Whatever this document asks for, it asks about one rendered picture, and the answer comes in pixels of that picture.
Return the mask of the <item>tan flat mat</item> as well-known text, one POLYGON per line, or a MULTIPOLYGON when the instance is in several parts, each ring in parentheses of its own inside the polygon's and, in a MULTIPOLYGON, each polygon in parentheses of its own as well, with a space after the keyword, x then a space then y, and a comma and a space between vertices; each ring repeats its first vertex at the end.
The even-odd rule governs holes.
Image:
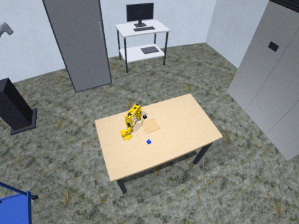
POLYGON ((160 129, 154 118, 141 122, 141 124, 147 134, 160 129))

